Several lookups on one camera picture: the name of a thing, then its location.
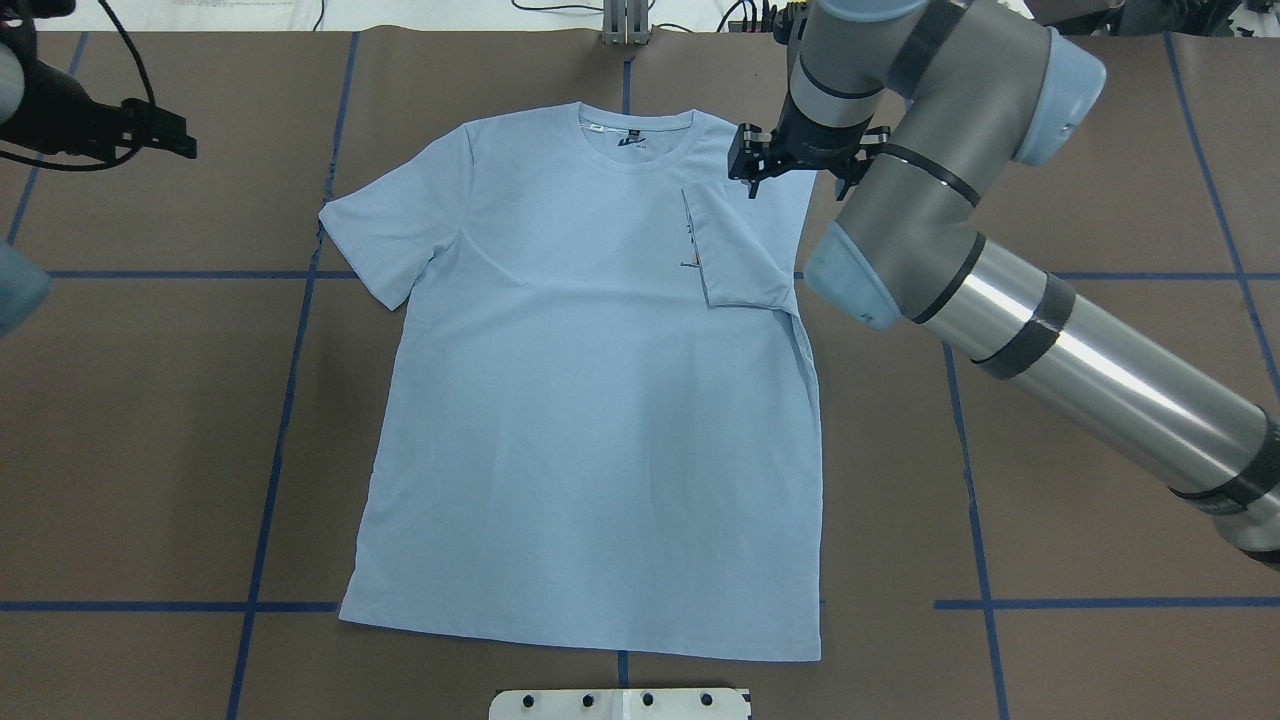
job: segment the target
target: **shirt sleeve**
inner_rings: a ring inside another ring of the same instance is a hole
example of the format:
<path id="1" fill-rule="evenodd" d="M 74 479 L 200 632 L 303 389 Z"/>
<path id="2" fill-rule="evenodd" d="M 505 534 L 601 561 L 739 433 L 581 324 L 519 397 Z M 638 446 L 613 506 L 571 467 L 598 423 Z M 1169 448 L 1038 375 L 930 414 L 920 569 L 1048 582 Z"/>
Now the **shirt sleeve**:
<path id="1" fill-rule="evenodd" d="M 426 264 L 458 236 L 471 196 L 466 126 L 412 160 L 320 210 L 334 245 L 383 305 L 408 297 Z"/>

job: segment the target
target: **light blue joint cap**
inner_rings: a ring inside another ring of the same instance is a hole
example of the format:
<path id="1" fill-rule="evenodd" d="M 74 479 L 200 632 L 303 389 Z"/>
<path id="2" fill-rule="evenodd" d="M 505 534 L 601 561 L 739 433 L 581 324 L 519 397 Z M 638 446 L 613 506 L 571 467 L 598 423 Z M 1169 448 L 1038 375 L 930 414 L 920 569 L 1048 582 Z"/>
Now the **light blue joint cap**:
<path id="1" fill-rule="evenodd" d="M 901 316 L 872 264 L 836 223 L 827 227 L 827 234 L 809 256 L 804 279 L 828 302 L 877 331 L 887 329 Z"/>
<path id="2" fill-rule="evenodd" d="M 1073 45 L 1057 29 L 1050 28 L 1050 32 L 1044 85 L 1032 126 L 1014 155 L 1014 160 L 1025 165 L 1039 165 L 1057 152 L 1093 108 L 1107 81 L 1107 68 L 1101 60 Z"/>
<path id="3" fill-rule="evenodd" d="M 818 0 L 827 13 L 851 23 L 878 23 L 915 12 L 929 0 Z"/>
<path id="4" fill-rule="evenodd" d="M 47 273 L 0 240 L 0 337 L 40 306 L 49 282 Z"/>

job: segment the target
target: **light blue t-shirt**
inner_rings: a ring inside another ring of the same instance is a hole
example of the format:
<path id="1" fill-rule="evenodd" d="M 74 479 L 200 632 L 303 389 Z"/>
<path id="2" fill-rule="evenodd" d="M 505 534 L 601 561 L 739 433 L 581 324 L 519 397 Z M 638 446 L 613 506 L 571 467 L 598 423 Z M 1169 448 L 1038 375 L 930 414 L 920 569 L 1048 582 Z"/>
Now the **light blue t-shirt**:
<path id="1" fill-rule="evenodd" d="M 792 281 L 813 173 L 735 127 L 582 104 L 475 120 L 325 229 L 408 300 L 339 618 L 818 660 L 818 387 Z"/>

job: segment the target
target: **crew neckline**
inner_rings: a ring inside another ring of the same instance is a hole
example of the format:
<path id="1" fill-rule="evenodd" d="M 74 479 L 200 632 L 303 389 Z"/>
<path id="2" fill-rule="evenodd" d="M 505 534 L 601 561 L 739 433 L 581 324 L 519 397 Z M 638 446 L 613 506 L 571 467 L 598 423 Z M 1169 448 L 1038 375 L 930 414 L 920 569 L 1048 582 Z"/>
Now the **crew neckline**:
<path id="1" fill-rule="evenodd" d="M 678 115 L 623 115 L 621 113 L 611 113 L 608 110 L 602 110 L 599 108 L 593 108 L 585 102 L 570 102 L 564 105 L 566 109 L 566 129 L 572 136 L 573 145 L 577 146 L 579 152 L 581 152 L 591 163 L 600 165 L 609 170 L 616 170 L 621 173 L 650 173 L 654 170 L 660 170 L 669 168 L 671 165 L 682 160 L 703 136 L 707 129 L 707 114 L 699 110 L 685 110 Z M 590 141 L 582 131 L 582 123 L 595 123 L 605 127 L 614 128 L 628 128 L 639 131 L 671 131 L 671 129 L 685 129 L 685 136 L 680 138 L 669 151 L 653 158 L 650 160 L 644 160 L 641 163 L 623 163 L 616 158 L 611 158 L 600 152 Z"/>

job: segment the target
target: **white metal plate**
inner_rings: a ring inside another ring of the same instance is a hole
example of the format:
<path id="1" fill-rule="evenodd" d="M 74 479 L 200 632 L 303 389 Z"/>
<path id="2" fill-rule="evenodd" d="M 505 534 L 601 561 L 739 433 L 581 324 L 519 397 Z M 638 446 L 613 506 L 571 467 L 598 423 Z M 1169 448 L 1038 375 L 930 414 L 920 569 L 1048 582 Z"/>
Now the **white metal plate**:
<path id="1" fill-rule="evenodd" d="M 489 720 L 750 720 L 750 697 L 733 688 L 506 691 Z"/>

